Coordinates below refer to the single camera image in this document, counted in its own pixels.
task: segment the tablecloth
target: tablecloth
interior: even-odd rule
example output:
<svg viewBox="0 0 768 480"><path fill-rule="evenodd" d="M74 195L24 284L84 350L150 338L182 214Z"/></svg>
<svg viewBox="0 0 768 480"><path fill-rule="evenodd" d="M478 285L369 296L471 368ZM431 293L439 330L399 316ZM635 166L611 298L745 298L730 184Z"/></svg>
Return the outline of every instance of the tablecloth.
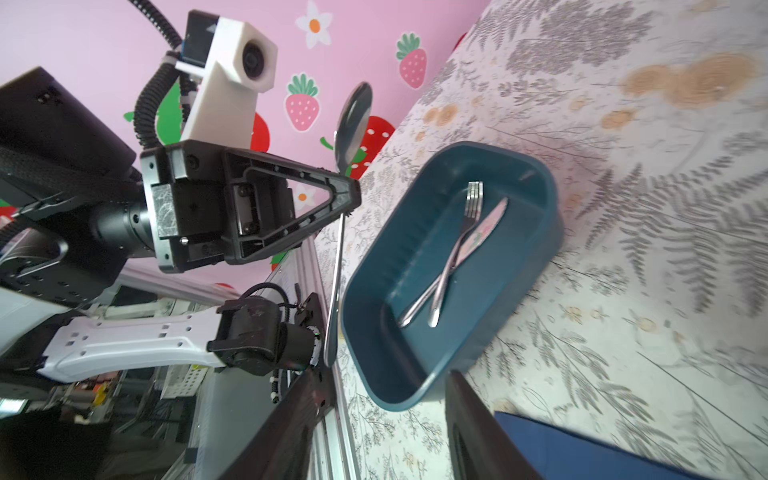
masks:
<svg viewBox="0 0 768 480"><path fill-rule="evenodd" d="M562 251L466 374L488 407L768 478L768 2L496 0L361 180L351 277L420 167L472 140L558 183ZM336 225L316 241L330 291ZM340 346L363 478L451 478L444 405L381 410Z"/></svg>

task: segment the knife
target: knife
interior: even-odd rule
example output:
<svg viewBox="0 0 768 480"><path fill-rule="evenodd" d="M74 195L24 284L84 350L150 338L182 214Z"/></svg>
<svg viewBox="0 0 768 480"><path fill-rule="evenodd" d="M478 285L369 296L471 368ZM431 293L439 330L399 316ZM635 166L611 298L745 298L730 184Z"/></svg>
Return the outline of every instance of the knife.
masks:
<svg viewBox="0 0 768 480"><path fill-rule="evenodd" d="M454 263L453 268L451 268L451 274L453 274L458 266L461 265L467 257L472 255L472 252L477 250L477 247L480 247L480 245L485 242L485 239L491 235L491 232L493 232L496 225L498 225L498 221L504 216L504 212L507 209L507 202L507 197L502 198L502 201L498 202L498 205L491 210L491 213L489 213L488 216L480 222L477 228L475 228L475 231L467 237L467 240L464 240L464 243L462 243L462 246L458 249L458 256L456 257L456 263ZM427 300L429 300L429 297L432 296L435 290L437 290L437 283L439 280L440 276L437 276L435 281L432 282L432 285L430 285L429 288L425 290L424 293L422 293L422 295L397 319L397 326L405 328L413 321L416 314L419 313Z"/></svg>

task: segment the pink wall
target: pink wall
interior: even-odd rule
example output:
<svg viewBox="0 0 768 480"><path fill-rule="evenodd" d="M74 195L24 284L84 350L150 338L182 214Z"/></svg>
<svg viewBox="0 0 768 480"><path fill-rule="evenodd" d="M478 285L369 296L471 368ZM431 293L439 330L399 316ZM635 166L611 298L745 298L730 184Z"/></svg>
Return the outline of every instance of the pink wall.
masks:
<svg viewBox="0 0 768 480"><path fill-rule="evenodd" d="M182 34L187 13L197 8L250 22L278 45L276 84L259 96L257 111L270 129L269 152L333 169L333 153L319 139L332 141L343 102L354 86L368 81L374 90L372 114L394 126L405 117L432 77L468 31L488 0L316 0L319 19L330 38L308 48L298 20L307 0L156 0L155 5ZM139 91L167 50L163 38L125 0L27 0L0 5L0 82L43 66L126 143L139 151L132 111ZM426 53L425 80L414 89L401 77L397 43L415 32ZM319 89L320 113L306 131L296 131L285 110L286 86L306 72ZM244 290L263 280L269 262L249 266L216 265L185 273Z"/></svg>

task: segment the pink strawberry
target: pink strawberry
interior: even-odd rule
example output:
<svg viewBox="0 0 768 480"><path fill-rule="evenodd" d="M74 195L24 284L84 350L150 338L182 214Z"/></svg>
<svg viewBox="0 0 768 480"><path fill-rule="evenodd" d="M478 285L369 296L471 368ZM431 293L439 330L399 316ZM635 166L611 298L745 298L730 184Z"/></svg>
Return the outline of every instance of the pink strawberry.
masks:
<svg viewBox="0 0 768 480"><path fill-rule="evenodd" d="M427 52L419 48L421 38L415 34L402 34L397 42L397 59L400 60L400 76L411 88L424 84L427 69Z"/></svg>
<svg viewBox="0 0 768 480"><path fill-rule="evenodd" d="M294 75L293 82L288 84L291 94L286 97L286 113L298 131L307 131L315 123L320 113L320 103L315 98L318 91L315 81L307 79L304 73L301 77Z"/></svg>

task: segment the spoon handle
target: spoon handle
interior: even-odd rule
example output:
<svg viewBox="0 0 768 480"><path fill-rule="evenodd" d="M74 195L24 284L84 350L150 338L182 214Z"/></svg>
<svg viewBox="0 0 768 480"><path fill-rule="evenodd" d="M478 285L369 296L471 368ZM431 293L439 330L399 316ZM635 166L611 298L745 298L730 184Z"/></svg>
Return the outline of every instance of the spoon handle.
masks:
<svg viewBox="0 0 768 480"><path fill-rule="evenodd" d="M328 310L328 325L326 325L326 341L324 342L323 361L328 368L336 361L336 351L339 348L339 301L341 298L341 260L344 250L344 224L346 215L339 219L339 246L336 251L336 270L333 273L331 289L331 307Z"/></svg>

